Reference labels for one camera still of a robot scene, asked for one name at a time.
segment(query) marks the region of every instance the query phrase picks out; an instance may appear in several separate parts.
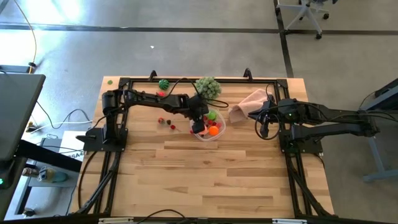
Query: white cable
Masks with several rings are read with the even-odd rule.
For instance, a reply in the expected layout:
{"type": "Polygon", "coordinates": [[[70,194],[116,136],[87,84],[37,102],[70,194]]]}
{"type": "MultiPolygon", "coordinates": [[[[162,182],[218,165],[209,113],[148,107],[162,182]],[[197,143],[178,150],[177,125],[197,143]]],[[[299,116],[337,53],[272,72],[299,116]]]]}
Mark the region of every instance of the white cable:
{"type": "MultiPolygon", "coordinates": [[[[57,122],[57,123],[53,123],[53,124],[86,124],[86,123],[91,123],[91,122],[93,122],[93,121],[57,122]]],[[[51,126],[51,124],[48,124],[48,125],[42,126],[42,127],[40,127],[40,128],[37,128],[36,130],[32,131],[31,134],[32,134],[32,133],[35,133],[36,131],[38,131],[38,130],[40,130],[40,129],[46,128],[46,127],[48,127],[48,126],[51,126]]]]}

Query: gray floor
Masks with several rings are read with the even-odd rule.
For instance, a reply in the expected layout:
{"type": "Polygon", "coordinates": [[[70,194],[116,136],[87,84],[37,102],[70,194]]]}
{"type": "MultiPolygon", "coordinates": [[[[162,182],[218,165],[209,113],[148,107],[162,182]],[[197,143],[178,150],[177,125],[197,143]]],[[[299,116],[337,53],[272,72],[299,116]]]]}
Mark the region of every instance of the gray floor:
{"type": "MultiPolygon", "coordinates": [[[[117,27],[221,27],[276,29],[273,0],[53,0],[40,4],[20,0],[32,23],[117,27]]],[[[296,0],[282,1],[296,4],[296,0]]],[[[340,0],[327,4],[330,18],[319,19],[325,30],[398,30],[395,0],[340,0]]],[[[294,16],[282,11],[285,25],[294,16]]],[[[4,24],[25,23],[12,1],[0,14],[4,24]]],[[[304,19],[293,29],[312,29],[304,19]]],[[[246,67],[256,77],[286,77],[278,34],[210,34],[145,32],[36,31],[36,73],[47,76],[39,98],[55,121],[74,108],[92,116],[100,83],[105,75],[241,76],[246,67]]],[[[0,30],[1,63],[26,64],[33,54],[31,33],[0,30]]],[[[294,76],[304,78],[310,101],[330,108],[355,110],[370,92],[397,78],[397,36],[288,35],[294,76]]],[[[33,116],[47,124],[40,108],[33,116]]],[[[83,121],[75,114],[73,121],[83,121]]],[[[45,129],[62,137],[64,130],[85,130],[89,125],[45,129]]],[[[346,218],[398,222],[398,180],[366,184],[362,176],[376,171],[365,138],[334,136],[322,140],[326,175],[337,215],[346,218]]],[[[389,152],[392,165],[398,155],[389,152]]],[[[71,189],[57,200],[68,203],[71,189]]],[[[32,206],[47,208],[38,197],[32,206]]]]}

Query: pink towel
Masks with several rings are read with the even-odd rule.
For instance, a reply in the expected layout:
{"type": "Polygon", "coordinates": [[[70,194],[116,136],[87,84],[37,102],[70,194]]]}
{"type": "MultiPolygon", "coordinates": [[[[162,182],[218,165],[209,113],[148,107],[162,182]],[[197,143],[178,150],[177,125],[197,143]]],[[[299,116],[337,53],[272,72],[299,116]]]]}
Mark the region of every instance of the pink towel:
{"type": "Polygon", "coordinates": [[[228,110],[229,121],[235,123],[247,119],[248,114],[260,109],[264,101],[267,101],[267,92],[263,89],[254,91],[254,93],[250,94],[238,105],[228,110]]]}

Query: cable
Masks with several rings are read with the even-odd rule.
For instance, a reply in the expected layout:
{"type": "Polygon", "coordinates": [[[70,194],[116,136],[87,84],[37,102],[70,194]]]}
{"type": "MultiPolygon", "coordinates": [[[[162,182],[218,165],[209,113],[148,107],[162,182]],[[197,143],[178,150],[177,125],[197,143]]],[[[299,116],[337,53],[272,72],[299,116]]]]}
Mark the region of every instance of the cable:
{"type": "Polygon", "coordinates": [[[390,113],[384,112],[384,111],[366,111],[366,112],[367,113],[382,113],[382,114],[389,116],[392,119],[396,119],[395,117],[393,117],[393,115],[391,115],[390,113]]]}
{"type": "Polygon", "coordinates": [[[87,170],[87,166],[88,164],[91,162],[91,160],[94,158],[95,154],[97,154],[97,151],[93,152],[92,155],[88,158],[83,171],[81,172],[81,176],[80,176],[80,180],[79,180],[79,186],[78,186],[78,192],[77,192],[77,201],[78,201],[78,206],[79,209],[81,209],[81,195],[80,195],[80,191],[81,191],[81,183],[83,183],[83,177],[85,176],[85,172],[87,170]]]}
{"type": "Polygon", "coordinates": [[[170,90],[169,94],[168,94],[167,96],[163,97],[162,99],[166,99],[167,97],[169,97],[169,96],[172,94],[174,88],[177,86],[177,84],[178,84],[181,80],[188,80],[188,81],[192,84],[192,86],[195,88],[195,91],[197,92],[197,94],[200,95],[200,93],[199,93],[197,87],[196,87],[195,84],[192,82],[192,80],[190,80],[189,78],[185,78],[185,77],[184,77],[184,78],[180,78],[179,80],[177,80],[177,81],[174,83],[174,86],[173,86],[173,88],[170,90]]]}
{"type": "Polygon", "coordinates": [[[185,218],[184,215],[182,215],[180,212],[178,212],[178,211],[176,211],[176,210],[173,210],[173,209],[163,209],[163,210],[159,210],[159,211],[157,211],[157,212],[154,212],[154,213],[148,215],[147,217],[143,218],[141,221],[137,222],[136,224],[140,224],[140,223],[146,221],[146,220],[147,220],[148,218],[150,218],[151,216],[156,215],[156,214],[158,214],[158,213],[160,213],[160,212],[174,212],[174,213],[179,214],[182,218],[184,218],[184,220],[187,219],[187,218],[185,218]]]}
{"type": "Polygon", "coordinates": [[[325,163],[323,162],[323,159],[322,159],[322,157],[320,157],[318,154],[316,154],[316,153],[314,153],[313,154],[314,156],[316,156],[316,157],[318,157],[319,158],[319,160],[321,160],[321,162],[322,162],[322,165],[323,165],[323,168],[325,168],[325,163]]]}
{"type": "Polygon", "coordinates": [[[73,151],[68,151],[68,152],[59,152],[59,154],[65,154],[65,153],[69,153],[69,152],[83,152],[83,150],[79,149],[79,150],[73,150],[73,151]]]}
{"type": "MultiPolygon", "coordinates": [[[[173,88],[170,90],[169,94],[168,94],[167,96],[163,97],[162,99],[166,99],[167,97],[169,97],[169,96],[172,94],[174,88],[177,86],[177,84],[178,84],[181,80],[188,80],[188,81],[192,84],[192,86],[195,88],[196,93],[200,96],[200,93],[199,93],[197,87],[195,86],[194,82],[193,82],[192,80],[190,80],[189,78],[185,78],[185,77],[184,77],[184,78],[180,78],[179,80],[177,80],[177,81],[174,83],[174,86],[173,86],[173,88]]],[[[207,102],[207,104],[210,105],[210,106],[214,106],[214,107],[218,107],[218,108],[227,108],[227,107],[229,107],[229,104],[228,104],[227,102],[224,102],[224,101],[221,101],[221,100],[212,100],[212,99],[208,99],[208,98],[203,98],[203,99],[204,99],[204,100],[208,100],[208,101],[219,102],[219,103],[222,103],[222,104],[225,105],[225,106],[219,106],[219,105],[214,105],[214,104],[211,104],[211,103],[207,102]]]]}
{"type": "Polygon", "coordinates": [[[72,149],[72,148],[61,147],[61,146],[41,146],[41,147],[57,147],[57,148],[60,148],[60,149],[69,149],[69,150],[72,150],[72,151],[81,151],[82,150],[82,149],[72,149]]]}
{"type": "Polygon", "coordinates": [[[268,96],[268,86],[269,86],[269,85],[271,85],[271,84],[268,84],[267,87],[266,87],[266,95],[267,95],[267,100],[268,100],[268,101],[271,101],[271,100],[269,99],[269,96],[268,96]]]}
{"type": "Polygon", "coordinates": [[[222,104],[225,105],[225,106],[220,106],[220,105],[214,105],[214,104],[211,104],[211,103],[207,102],[207,104],[210,105],[210,106],[214,106],[214,107],[218,107],[218,108],[228,108],[229,107],[229,104],[227,102],[224,102],[224,101],[221,101],[221,100],[212,100],[212,99],[208,99],[208,98],[204,98],[204,100],[219,102],[219,103],[222,103],[222,104]]]}
{"type": "Polygon", "coordinates": [[[362,103],[359,105],[358,108],[361,108],[361,106],[362,106],[362,104],[365,102],[365,100],[366,100],[369,96],[371,96],[372,94],[374,94],[375,92],[376,92],[376,91],[373,91],[373,92],[371,92],[368,96],[366,96],[366,97],[363,99],[362,103]]]}
{"type": "Polygon", "coordinates": [[[29,64],[29,65],[30,65],[30,68],[29,68],[29,74],[31,74],[31,73],[32,73],[32,64],[34,64],[34,63],[35,63],[35,59],[36,59],[36,53],[37,53],[37,42],[36,42],[36,36],[35,36],[35,32],[33,31],[33,28],[32,28],[32,26],[30,25],[30,22],[29,22],[29,20],[26,18],[26,15],[25,15],[24,11],[21,9],[21,7],[19,6],[19,4],[18,4],[18,2],[17,2],[16,0],[14,0],[14,2],[15,2],[15,4],[17,5],[17,7],[18,7],[18,9],[20,10],[20,12],[22,13],[22,15],[24,16],[24,18],[25,18],[25,20],[26,20],[27,24],[29,25],[30,31],[32,31],[32,34],[33,34],[33,39],[35,40],[35,54],[33,55],[33,60],[32,60],[32,63],[30,63],[30,64],[29,64]]]}
{"type": "MultiPolygon", "coordinates": [[[[336,116],[336,117],[332,118],[330,121],[332,122],[334,119],[342,118],[342,117],[345,117],[345,116],[357,116],[357,115],[356,114],[342,114],[342,115],[339,115],[339,116],[336,116]]],[[[376,115],[376,114],[362,114],[361,116],[370,116],[370,117],[375,117],[375,118],[384,118],[384,119],[387,119],[387,120],[390,120],[390,121],[398,122],[398,120],[396,120],[396,119],[391,119],[391,118],[387,118],[387,117],[376,115]]]]}
{"type": "Polygon", "coordinates": [[[257,130],[257,123],[258,123],[259,120],[260,120],[261,114],[259,114],[259,116],[256,118],[256,121],[254,122],[254,130],[256,131],[257,136],[259,136],[259,137],[260,137],[261,139],[263,139],[263,140],[272,140],[272,139],[276,138],[276,136],[278,136],[279,131],[280,131],[280,123],[279,123],[279,118],[278,118],[278,116],[275,115],[275,114],[271,114],[271,115],[273,115],[273,116],[276,117],[276,120],[278,120],[278,131],[273,135],[273,137],[265,138],[265,137],[262,137],[261,134],[259,133],[259,131],[257,130]]]}
{"type": "MultiPolygon", "coordinates": [[[[63,125],[63,124],[87,124],[87,123],[91,123],[91,122],[93,122],[93,121],[71,121],[71,122],[68,121],[68,122],[56,122],[56,123],[53,123],[53,124],[61,124],[61,125],[63,125]]],[[[34,131],[30,132],[30,133],[31,134],[35,133],[36,131],[39,131],[39,130],[41,130],[43,128],[46,128],[46,127],[49,127],[49,126],[51,126],[51,124],[39,127],[39,128],[37,128],[36,130],[34,130],[34,131]]]]}
{"type": "Polygon", "coordinates": [[[51,127],[53,128],[53,129],[58,129],[58,128],[61,128],[61,126],[64,124],[64,123],[66,123],[65,121],[70,117],[70,115],[72,115],[74,112],[76,112],[76,111],[81,111],[84,115],[85,115],[85,118],[87,119],[87,121],[89,121],[89,122],[91,122],[90,121],[90,119],[88,118],[88,115],[87,115],[87,113],[85,112],[85,111],[83,111],[82,109],[74,109],[73,111],[71,111],[70,113],[68,113],[68,115],[65,117],[65,119],[60,123],[61,125],[60,126],[58,126],[58,127],[54,127],[54,125],[53,125],[53,123],[52,123],[52,120],[51,120],[51,118],[50,118],[50,115],[46,112],[46,110],[42,107],[42,105],[37,101],[36,102],[38,105],[39,105],[39,107],[44,111],[44,113],[47,115],[47,117],[49,118],[49,120],[50,120],[50,125],[51,125],[51,127]]]}

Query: wooden tabletop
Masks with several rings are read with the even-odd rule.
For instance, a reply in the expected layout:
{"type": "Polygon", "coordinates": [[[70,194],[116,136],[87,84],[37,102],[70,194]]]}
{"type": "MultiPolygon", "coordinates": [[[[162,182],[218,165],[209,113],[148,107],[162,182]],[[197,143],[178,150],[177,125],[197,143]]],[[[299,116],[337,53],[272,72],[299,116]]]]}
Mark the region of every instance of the wooden tabletop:
{"type": "MultiPolygon", "coordinates": [[[[101,95],[117,89],[119,79],[104,77],[94,121],[103,116],[101,95]]],[[[288,78],[287,82],[291,98],[308,101],[303,79],[288,78]]],[[[233,106],[266,85],[223,83],[221,87],[223,92],[218,99],[233,106]]],[[[133,88],[147,93],[159,91],[157,83],[135,83],[133,88]]],[[[173,93],[192,96],[193,92],[191,84],[179,83],[173,93]]],[[[145,106],[131,107],[127,119],[129,136],[119,167],[112,216],[146,217],[171,208],[187,217],[293,217],[287,168],[278,139],[264,141],[255,134],[253,120],[231,124],[228,109],[220,111],[226,120],[226,132],[216,141],[202,142],[189,133],[189,120],[180,114],[145,106]],[[158,117],[171,119],[178,130],[158,124],[158,117]]],[[[270,127],[270,135],[274,131],[276,125],[270,127]]],[[[85,156],[83,165],[89,155],[85,156]]],[[[103,156],[104,153],[97,153],[88,165],[81,186],[82,203],[98,185],[103,156]]],[[[303,154],[303,164],[308,188],[333,213],[319,158],[303,154]]],[[[304,211],[302,195],[298,194],[304,211]]],[[[77,209],[77,194],[74,194],[70,211],[77,209]]],[[[178,215],[164,212],[157,216],[178,215]]]]}

